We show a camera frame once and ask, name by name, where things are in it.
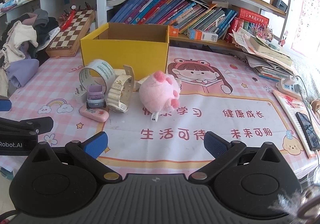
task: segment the star illustration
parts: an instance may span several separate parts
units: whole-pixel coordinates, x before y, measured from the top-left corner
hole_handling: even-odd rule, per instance
[[[83,127],[83,124],[81,122],[79,124],[77,124],[77,129],[82,128],[82,127]]]

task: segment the pink plush toy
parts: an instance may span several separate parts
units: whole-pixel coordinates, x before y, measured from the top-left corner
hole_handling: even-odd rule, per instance
[[[172,75],[156,71],[141,84],[139,94],[151,113],[169,112],[179,106],[180,85]]]

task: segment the rainbow illustration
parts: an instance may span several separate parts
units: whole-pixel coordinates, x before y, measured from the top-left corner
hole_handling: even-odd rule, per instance
[[[54,99],[54,100],[48,102],[46,106],[51,107],[54,104],[58,104],[61,107],[63,104],[67,104],[67,101],[64,99]]]

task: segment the stack of papers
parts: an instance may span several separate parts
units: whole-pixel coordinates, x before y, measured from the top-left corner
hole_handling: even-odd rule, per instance
[[[289,75],[297,75],[291,67],[292,60],[283,48],[268,48],[263,39],[255,38],[242,28],[233,31],[234,40],[242,46],[250,67],[257,75],[274,81],[280,81]]]

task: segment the smartphone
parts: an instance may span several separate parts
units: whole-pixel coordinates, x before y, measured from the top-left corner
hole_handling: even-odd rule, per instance
[[[310,150],[320,150],[319,140],[307,115],[297,112],[296,116],[306,137]]]

